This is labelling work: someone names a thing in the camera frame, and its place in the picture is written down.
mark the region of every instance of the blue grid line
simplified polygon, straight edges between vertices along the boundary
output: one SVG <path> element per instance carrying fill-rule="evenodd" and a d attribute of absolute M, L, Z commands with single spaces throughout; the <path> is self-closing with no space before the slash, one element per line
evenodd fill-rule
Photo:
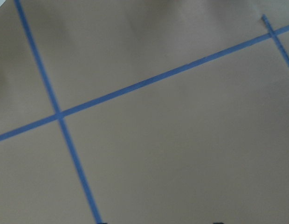
<path fill-rule="evenodd" d="M 280 28 L 280 29 L 275 30 L 275 34 L 277 34 L 277 35 L 280 35 L 280 34 L 283 34 L 283 33 L 286 33 L 286 32 L 289 32 L 289 25 L 288 25 L 288 26 L 285 26 L 285 27 L 282 27 L 282 28 Z M 237 50 L 240 50 L 240 49 L 243 49 L 243 48 L 245 48 L 245 47 L 249 47 L 249 46 L 251 46 L 251 45 L 253 45 L 253 44 L 256 44 L 256 43 L 257 43 L 257 42 L 256 42 L 256 39 L 259 40 L 258 42 L 261 42 L 261 41 L 267 40 L 268 38 L 270 38 L 270 35 L 269 35 L 269 34 L 265 34 L 265 35 L 259 36 L 259 37 L 257 37 L 257 38 L 254 38 L 254 39 L 252 39 L 252 40 L 246 41 L 246 42 L 244 42 L 244 43 L 240 43 L 240 44 L 238 44 L 238 45 L 235 45 L 235 46 L 233 46 L 233 47 L 231 47 L 231 48 L 228 48 L 228 49 L 230 49 L 230 50 L 234 49 L 233 52 L 235 52 L 235 51 L 237 51 Z M 239 46 L 239 45 L 245 45 L 245 46 L 243 46 L 242 48 L 239 48 L 239 47 L 238 47 L 238 49 L 235 50 L 235 49 L 237 48 L 237 46 Z M 214 55 L 217 55 L 217 58 L 222 57 L 222 56 L 226 55 L 226 54 L 223 54 L 223 53 L 222 53 L 222 52 L 224 52 L 224 51 L 225 51 L 225 50 L 220 51 L 221 54 L 222 54 L 221 56 L 218 55 L 220 52 L 217 52 L 217 53 L 213 54 L 213 56 L 214 56 Z M 138 84 L 139 84 L 138 88 L 136 88 L 136 87 L 137 87 L 137 86 L 136 86 L 137 84 L 134 84 L 134 85 L 132 85 L 132 86 L 134 86 L 135 89 L 139 89 L 139 88 L 145 86 L 145 85 L 141 86 L 140 83 L 138 83 Z M 62 116 L 62 117 L 64 117 L 64 116 L 69 116 L 69 115 L 71 115 L 71 114 L 73 114 L 73 113 L 79 112 L 79 111 L 81 111 L 81 110 L 84 110 L 84 109 L 87 109 L 87 108 L 89 108 L 89 107 L 95 106 L 95 105 L 97 105 L 97 104 L 99 104 L 99 103 L 102 103 L 102 102 L 103 102 L 102 100 L 104 100 L 104 99 L 105 99 L 105 101 L 106 101 L 106 100 L 109 100 L 109 99 L 112 99 L 112 98 L 118 97 L 118 96 L 120 96 L 120 95 L 123 95 L 123 94 L 125 94 L 125 93 L 128 93 L 128 92 L 133 91 L 132 89 L 130 89 L 130 91 L 127 91 L 127 92 L 124 92 L 123 90 L 126 90 L 126 91 L 127 91 L 126 88 L 123 88 L 123 89 L 121 89 L 121 90 L 115 91 L 115 92 L 110 93 L 110 94 L 107 94 L 107 95 L 105 95 L 105 96 L 96 98 L 96 99 L 94 99 L 94 100 L 88 101 L 88 102 L 83 103 L 83 104 L 80 104 L 80 105 L 78 105 L 78 106 L 74 106 L 74 107 L 72 107 L 72 108 L 69 108 L 69 109 L 61 112 L 61 116 Z M 50 117 L 43 118 L 43 119 L 41 119 L 41 120 L 39 120 L 39 121 L 32 122 L 32 123 L 30 123 L 30 124 L 28 124 L 28 125 L 25 125 L 25 126 L 16 128 L 16 129 L 14 129 L 14 130 L 12 130 L 12 131 L 9 131 L 9 132 L 6 132 L 6 133 L 1 134 L 1 135 L 0 135 L 0 141 L 6 140 L 6 139 L 11 138 L 11 137 L 13 137 L 13 136 L 15 136 L 15 135 L 18 135 L 18 134 L 21 134 L 21 133 L 26 132 L 26 131 L 28 131 L 28 130 L 37 128 L 37 127 L 39 127 L 39 126 L 45 125 L 45 124 L 50 123 L 50 122 L 55 121 L 55 120 L 57 120 L 57 118 L 55 117 L 55 115 L 52 115 L 52 116 L 50 116 Z"/>
<path fill-rule="evenodd" d="M 86 196 L 86 198 L 88 200 L 90 209 L 92 211 L 92 215 L 94 217 L 95 222 L 97 222 L 98 224 L 101 224 L 102 223 L 102 219 L 101 219 L 99 210 L 98 210 L 98 208 L 96 206 L 96 202 L 95 202 L 94 197 L 92 195 L 92 192 L 90 190 L 87 178 L 85 176 L 83 167 L 82 167 L 81 162 L 79 160 L 79 157 L 78 157 L 77 151 L 75 149 L 74 143 L 73 143 L 72 138 L 70 136 L 70 133 L 68 131 L 67 125 L 66 125 L 66 123 L 64 121 L 64 117 L 61 115 L 60 107 L 58 105 L 54 90 L 53 90 L 52 85 L 50 83 L 49 77 L 48 77 L 48 75 L 46 73 L 46 70 L 45 70 L 45 67 L 43 65 L 43 62 L 42 62 L 41 56 L 39 54 L 39 51 L 37 49 L 37 46 L 35 44 L 32 32 L 30 30 L 28 21 L 26 19 L 25 13 L 24 13 L 23 8 L 22 8 L 22 5 L 20 3 L 20 0 L 14 0 L 14 2 L 15 2 L 15 6 L 17 8 L 21 23 L 23 25 L 23 29 L 24 29 L 25 34 L 27 36 L 28 43 L 29 43 L 30 48 L 31 48 L 31 50 L 33 52 L 35 61 L 37 63 L 39 72 L 41 74 L 43 83 L 44 83 L 44 85 L 46 87 L 50 102 L 52 104 L 52 107 L 55 110 L 55 116 L 56 116 L 56 118 L 57 118 L 57 120 L 59 122 L 62 134 L 64 136 L 64 139 L 65 139 L 66 143 L 67 143 L 69 152 L 71 154 L 71 158 L 72 158 L 74 166 L 76 168 L 76 171 L 77 171 L 78 177 L 80 179 L 81 185 L 83 187 L 85 196 Z"/>
<path fill-rule="evenodd" d="M 262 16 L 262 20 L 264 21 L 264 23 L 266 24 L 267 26 L 267 29 L 269 31 L 269 34 L 270 34 L 270 37 L 274 40 L 277 48 L 279 49 L 281 55 L 283 56 L 286 64 L 288 65 L 289 67 L 289 55 L 288 53 L 286 52 L 286 50 L 284 49 L 283 45 L 281 44 L 279 38 L 277 37 L 276 33 L 274 32 L 268 18 L 266 17 L 266 15 L 263 15 Z"/>

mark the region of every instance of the concrete floor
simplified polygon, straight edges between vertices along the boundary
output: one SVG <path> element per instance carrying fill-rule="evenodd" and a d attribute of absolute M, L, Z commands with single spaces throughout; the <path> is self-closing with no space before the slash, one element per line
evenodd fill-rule
<path fill-rule="evenodd" d="M 262 14 L 289 25 L 288 0 L 21 5 L 61 111 L 265 35 Z M 59 122 L 22 128 L 55 113 L 39 68 L 6 0 L 0 224 L 93 224 Z M 289 67 L 271 38 L 64 119 L 108 224 L 289 224 Z"/>

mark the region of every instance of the beige floor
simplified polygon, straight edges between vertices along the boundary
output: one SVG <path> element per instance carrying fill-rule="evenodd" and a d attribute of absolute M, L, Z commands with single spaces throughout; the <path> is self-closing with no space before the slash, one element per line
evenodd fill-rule
<path fill-rule="evenodd" d="M 22 0 L 62 110 L 289 25 L 288 0 Z M 279 35 L 289 54 L 289 32 Z M 14 1 L 0 135 L 53 115 Z M 66 117 L 109 224 L 288 224 L 289 68 L 272 39 Z M 0 224 L 92 224 L 56 121 L 0 141 Z"/>

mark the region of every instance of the gray floor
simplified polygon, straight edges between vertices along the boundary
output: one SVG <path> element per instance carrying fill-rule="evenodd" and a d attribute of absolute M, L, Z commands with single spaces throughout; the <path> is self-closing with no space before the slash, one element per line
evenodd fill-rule
<path fill-rule="evenodd" d="M 288 0 L 22 0 L 61 110 L 289 25 Z M 289 32 L 278 36 L 289 55 Z M 0 135 L 54 114 L 14 1 Z M 288 224 L 289 67 L 272 39 L 65 118 L 109 224 Z M 0 224 L 92 224 L 58 122 L 0 141 Z"/>

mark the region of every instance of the floor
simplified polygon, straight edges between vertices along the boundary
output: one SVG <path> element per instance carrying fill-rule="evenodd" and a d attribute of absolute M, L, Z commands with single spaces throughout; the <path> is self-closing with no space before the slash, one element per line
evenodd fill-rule
<path fill-rule="evenodd" d="M 289 224 L 289 1 L 6 0 L 0 224 L 221 222 Z"/>

